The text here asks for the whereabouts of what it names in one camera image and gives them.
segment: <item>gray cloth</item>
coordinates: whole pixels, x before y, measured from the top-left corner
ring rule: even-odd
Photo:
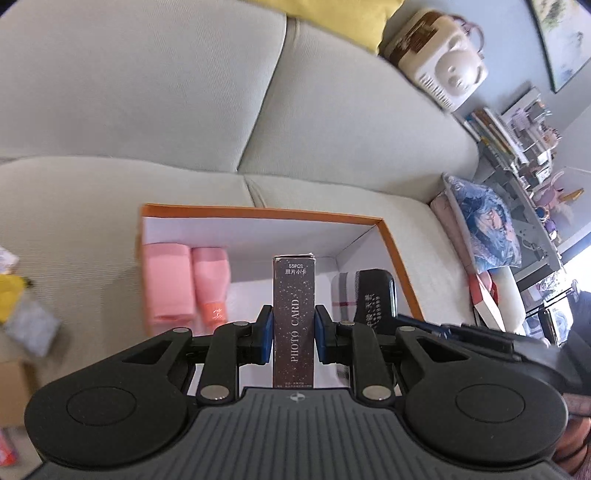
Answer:
[[[30,292],[25,291],[4,324],[4,332],[33,355],[43,357],[49,353],[60,323]]]

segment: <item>blue patterned pillow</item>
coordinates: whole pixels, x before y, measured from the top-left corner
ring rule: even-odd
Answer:
[[[446,194],[456,214],[474,269],[521,266],[521,248],[509,209],[489,187],[443,174]]]

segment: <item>pink pillow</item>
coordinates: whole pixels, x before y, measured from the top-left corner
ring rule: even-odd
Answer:
[[[452,206],[449,203],[449,199],[445,193],[440,193],[435,197],[435,199],[431,202],[431,210],[451,240],[453,248],[456,249],[457,256],[460,257],[466,272],[469,275],[476,273],[474,270],[472,256],[466,247],[466,242],[462,236],[460,226],[457,224],[456,214],[454,213]],[[486,286],[488,285],[484,278],[481,278],[481,280]]]

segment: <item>wall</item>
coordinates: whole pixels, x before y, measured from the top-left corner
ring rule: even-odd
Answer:
[[[552,92],[543,44],[529,0],[406,0],[388,22],[384,39],[396,35],[424,7],[462,15],[484,30],[485,61],[490,74],[460,108],[461,115],[482,105],[502,112],[527,92],[530,82],[542,92],[554,113],[551,124],[561,132],[591,105],[591,63],[558,94]]]
[[[560,251],[574,245],[591,232],[591,107],[587,108],[565,131],[558,147],[555,170],[565,168],[565,174],[556,182],[565,193],[584,188],[585,193],[571,204],[574,221],[569,224],[562,216],[555,216],[563,243]],[[581,168],[589,173],[573,170]]]

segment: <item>sofa armrest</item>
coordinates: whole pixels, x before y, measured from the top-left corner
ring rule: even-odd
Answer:
[[[499,310],[505,331],[515,333],[525,321],[525,307],[511,267],[500,267],[489,271],[499,294]]]

